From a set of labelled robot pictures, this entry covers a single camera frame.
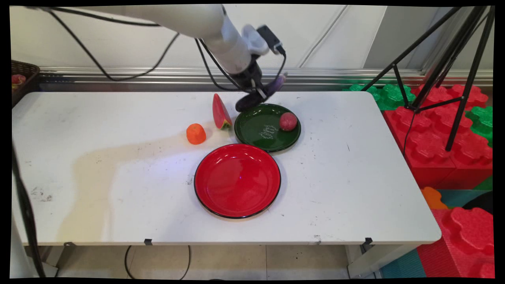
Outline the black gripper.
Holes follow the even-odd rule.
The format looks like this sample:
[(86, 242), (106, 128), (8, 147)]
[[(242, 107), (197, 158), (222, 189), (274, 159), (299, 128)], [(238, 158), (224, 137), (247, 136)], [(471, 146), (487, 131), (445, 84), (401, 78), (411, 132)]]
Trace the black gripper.
[(262, 76), (262, 71), (256, 59), (251, 59), (244, 71), (233, 74), (233, 83), (239, 90), (246, 93), (256, 92), (262, 101), (266, 101), (268, 97), (277, 92), (278, 79), (263, 85)]

